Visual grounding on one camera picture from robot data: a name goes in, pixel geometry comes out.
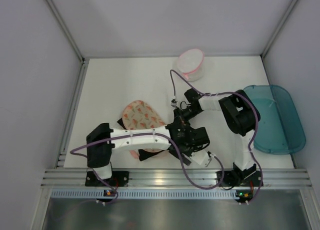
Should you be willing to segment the orange patterned bra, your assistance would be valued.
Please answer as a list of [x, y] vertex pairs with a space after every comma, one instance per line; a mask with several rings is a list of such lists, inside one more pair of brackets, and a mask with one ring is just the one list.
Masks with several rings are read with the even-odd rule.
[[135, 100], [129, 103], [124, 108], [122, 116], [117, 121], [117, 123], [123, 129], [131, 130], [151, 129], [166, 125], [165, 121], [159, 116], [156, 110], [154, 110], [151, 105], [142, 100]]

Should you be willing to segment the black garment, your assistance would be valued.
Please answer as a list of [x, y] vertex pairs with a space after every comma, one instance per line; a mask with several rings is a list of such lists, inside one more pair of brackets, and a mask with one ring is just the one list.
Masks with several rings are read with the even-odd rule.
[[133, 156], [133, 158], [138, 159], [139, 161], [145, 161], [151, 157], [154, 157], [158, 154], [160, 154], [162, 150], [145, 150], [145, 149], [139, 149], [139, 150], [131, 150], [130, 153]]

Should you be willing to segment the white mesh laundry bag pink trim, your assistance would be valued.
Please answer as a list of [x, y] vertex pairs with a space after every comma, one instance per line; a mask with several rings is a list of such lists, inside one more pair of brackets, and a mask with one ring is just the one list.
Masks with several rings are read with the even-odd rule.
[[203, 76], [204, 59], [205, 54], [202, 50], [190, 49], [178, 57], [176, 67], [187, 81], [193, 82]]

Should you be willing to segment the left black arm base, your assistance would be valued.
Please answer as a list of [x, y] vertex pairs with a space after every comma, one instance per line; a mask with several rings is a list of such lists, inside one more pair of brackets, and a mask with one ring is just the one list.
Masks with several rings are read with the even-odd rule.
[[86, 187], [100, 187], [106, 186], [103, 182], [107, 183], [111, 187], [124, 187], [129, 182], [130, 173], [128, 171], [116, 170], [112, 171], [109, 178], [99, 176], [94, 173], [92, 169], [86, 171], [85, 186]]

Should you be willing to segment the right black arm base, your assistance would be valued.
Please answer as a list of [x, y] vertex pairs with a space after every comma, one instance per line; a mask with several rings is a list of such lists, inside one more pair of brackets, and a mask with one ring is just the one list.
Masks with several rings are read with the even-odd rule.
[[223, 188], [231, 188], [231, 187], [258, 187], [261, 180], [261, 172], [256, 171], [255, 173], [251, 174], [247, 178], [242, 178], [231, 170], [227, 170], [224, 172], [224, 177], [220, 186]]

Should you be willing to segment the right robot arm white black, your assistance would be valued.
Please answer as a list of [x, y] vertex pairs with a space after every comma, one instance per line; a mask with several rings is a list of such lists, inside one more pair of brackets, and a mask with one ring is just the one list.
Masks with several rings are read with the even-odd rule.
[[179, 107], [174, 109], [174, 122], [189, 124], [189, 120], [203, 111], [221, 111], [237, 140], [232, 171], [238, 178], [246, 179], [256, 173], [259, 165], [252, 153], [252, 145], [261, 117], [243, 90], [229, 94], [227, 97], [221, 97], [220, 94], [201, 95], [196, 90], [189, 89], [184, 94], [189, 106], [183, 110]]

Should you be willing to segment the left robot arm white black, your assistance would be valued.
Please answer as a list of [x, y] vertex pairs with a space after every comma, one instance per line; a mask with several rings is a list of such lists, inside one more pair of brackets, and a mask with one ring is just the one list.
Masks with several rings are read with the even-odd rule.
[[111, 129], [108, 123], [102, 123], [86, 137], [86, 142], [87, 166], [96, 170], [102, 179], [111, 177], [110, 161], [114, 151], [168, 150], [175, 157], [180, 155], [187, 166], [195, 163], [207, 167], [212, 160], [204, 149], [210, 143], [206, 129], [178, 123], [140, 130]]

